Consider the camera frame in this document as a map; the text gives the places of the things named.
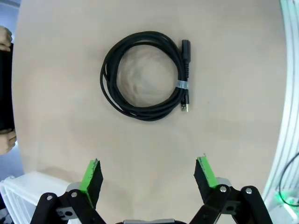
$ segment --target clear tape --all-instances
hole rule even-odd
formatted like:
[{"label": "clear tape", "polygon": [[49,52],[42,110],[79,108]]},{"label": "clear tape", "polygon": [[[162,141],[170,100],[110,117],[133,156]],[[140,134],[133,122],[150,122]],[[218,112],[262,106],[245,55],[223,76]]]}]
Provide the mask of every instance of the clear tape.
[{"label": "clear tape", "polygon": [[177,81],[177,86],[176,86],[176,87],[181,88],[181,89],[188,90],[188,89],[189,89],[189,83],[188,83],[188,81],[178,80],[178,81]]}]

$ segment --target blue floor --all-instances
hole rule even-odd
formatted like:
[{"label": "blue floor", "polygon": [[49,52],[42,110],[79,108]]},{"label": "blue floor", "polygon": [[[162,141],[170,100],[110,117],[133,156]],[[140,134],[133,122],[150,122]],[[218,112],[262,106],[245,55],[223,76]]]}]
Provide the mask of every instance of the blue floor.
[{"label": "blue floor", "polygon": [[[21,0],[0,0],[0,25],[13,33],[13,39],[19,14]],[[5,155],[0,155],[0,181],[8,176],[24,174],[18,145]]]}]

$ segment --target green tape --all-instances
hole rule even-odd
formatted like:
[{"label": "green tape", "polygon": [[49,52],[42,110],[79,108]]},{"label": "green tape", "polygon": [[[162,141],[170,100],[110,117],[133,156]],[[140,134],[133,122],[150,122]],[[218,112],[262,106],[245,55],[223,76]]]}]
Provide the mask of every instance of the green tape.
[{"label": "green tape", "polygon": [[209,187],[215,188],[218,185],[218,181],[213,173],[213,170],[207,161],[206,156],[197,157],[197,160],[202,168],[202,171],[204,172],[206,176],[207,183]]},{"label": "green tape", "polygon": [[93,207],[93,204],[92,204],[92,201],[91,201],[90,196],[88,194],[88,186],[90,184],[90,181],[93,178],[93,173],[94,173],[94,170],[97,167],[98,163],[99,163],[99,161],[97,159],[90,160],[89,165],[88,165],[88,167],[85,171],[84,177],[83,177],[83,179],[81,181],[81,184],[80,184],[80,187],[79,187],[79,190],[83,194],[87,195],[87,199],[88,199],[88,201],[89,201],[89,203],[92,207]]}]

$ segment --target thin black wire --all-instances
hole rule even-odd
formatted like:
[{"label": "thin black wire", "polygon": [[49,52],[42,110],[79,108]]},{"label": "thin black wire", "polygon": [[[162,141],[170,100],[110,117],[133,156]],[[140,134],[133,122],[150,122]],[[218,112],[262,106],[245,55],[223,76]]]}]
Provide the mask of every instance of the thin black wire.
[{"label": "thin black wire", "polygon": [[281,177],[280,177],[280,180],[279,180],[279,185],[278,185],[278,194],[281,198],[281,200],[283,201],[283,203],[291,206],[291,207],[299,207],[299,204],[289,204],[288,202],[286,202],[283,198],[282,198],[282,195],[281,195],[281,182],[282,182],[282,179],[284,177],[284,174],[285,174],[285,171],[288,169],[288,167],[291,165],[291,163],[299,156],[299,152],[296,153],[293,158],[287,163],[287,165],[285,166],[282,174],[281,174]]},{"label": "thin black wire", "polygon": [[[108,102],[120,113],[138,120],[155,121],[167,116],[182,101],[186,90],[176,87],[167,100],[157,105],[148,107],[131,105],[122,96],[117,87],[117,71],[123,55],[130,48],[139,45],[149,45],[163,51],[175,63],[178,69],[178,80],[187,81],[184,62],[181,52],[176,44],[168,36],[162,33],[146,31],[129,35],[110,49],[102,65],[100,85]],[[107,89],[111,98],[104,88],[103,77],[106,79]]]}]

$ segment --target person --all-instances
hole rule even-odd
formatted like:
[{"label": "person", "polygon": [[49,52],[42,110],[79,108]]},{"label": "person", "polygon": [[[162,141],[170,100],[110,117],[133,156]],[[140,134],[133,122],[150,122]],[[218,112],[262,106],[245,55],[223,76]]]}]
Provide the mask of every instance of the person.
[{"label": "person", "polygon": [[14,128],[11,103],[11,59],[8,60],[9,62],[6,60],[12,58],[12,55],[7,53],[11,51],[11,41],[12,33],[4,26],[0,26],[0,116],[3,116],[0,117],[0,123],[3,123],[0,126],[0,155],[10,151],[16,142],[15,131],[12,128],[6,128],[7,123]]}]

